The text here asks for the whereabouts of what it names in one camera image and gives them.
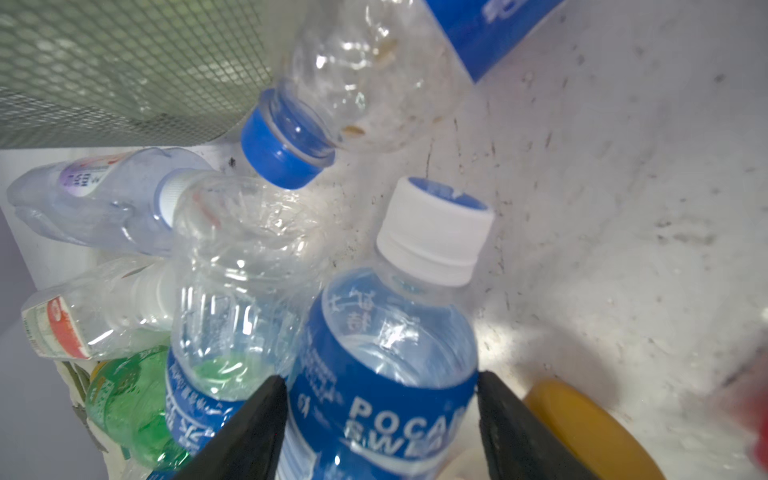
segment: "empty plastic bottle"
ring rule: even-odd
[[[180,305],[168,358],[168,428],[199,451],[268,376],[320,290],[331,223],[322,205],[261,179],[207,177],[174,216]]]
[[[117,359],[167,343],[176,303],[171,265],[134,256],[33,294],[22,317],[39,356]]]
[[[398,182],[376,261],[331,280],[300,334],[281,480],[435,477],[478,378],[456,303],[493,218],[451,187]]]
[[[85,399],[88,418],[146,468],[173,471],[189,457],[165,425],[167,346],[102,363]]]
[[[243,128],[243,152],[267,180],[299,188],[337,148],[396,151],[561,1],[317,0]]]
[[[146,148],[30,170],[8,187],[16,216],[43,237],[127,253],[170,254],[172,198],[163,186],[211,170],[183,148]]]
[[[170,480],[175,474],[175,471],[152,471],[131,459],[125,466],[120,480]]]

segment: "bottle neck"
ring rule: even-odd
[[[323,129],[323,121],[296,97],[288,81],[280,81],[259,108],[275,137],[301,160],[321,168],[333,163],[336,148]]]
[[[467,292],[465,286],[451,287],[435,285],[424,280],[420,280],[406,272],[400,270],[384,257],[379,249],[376,248],[376,255],[373,262],[373,271],[379,279],[391,291],[416,303],[422,303],[431,306],[459,306],[465,303],[464,297]]]
[[[175,310],[174,270],[171,262],[159,260],[121,279],[118,288],[124,302],[111,307],[113,319],[127,328],[170,331]]]

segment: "yellow lid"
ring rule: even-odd
[[[600,480],[664,480],[642,445],[567,383],[540,382],[523,402]]]

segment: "white bottle cap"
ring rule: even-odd
[[[494,213],[484,203],[425,178],[403,177],[376,246],[392,265],[442,286],[469,283]]]
[[[169,227],[174,226],[174,211],[176,210],[176,204],[179,203],[181,194],[199,178],[211,173],[215,172],[211,170],[180,168],[170,172],[163,179],[160,185],[160,195],[157,197],[157,209]]]

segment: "wire mesh panel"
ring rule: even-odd
[[[221,135],[270,83],[272,1],[0,0],[0,147]]]

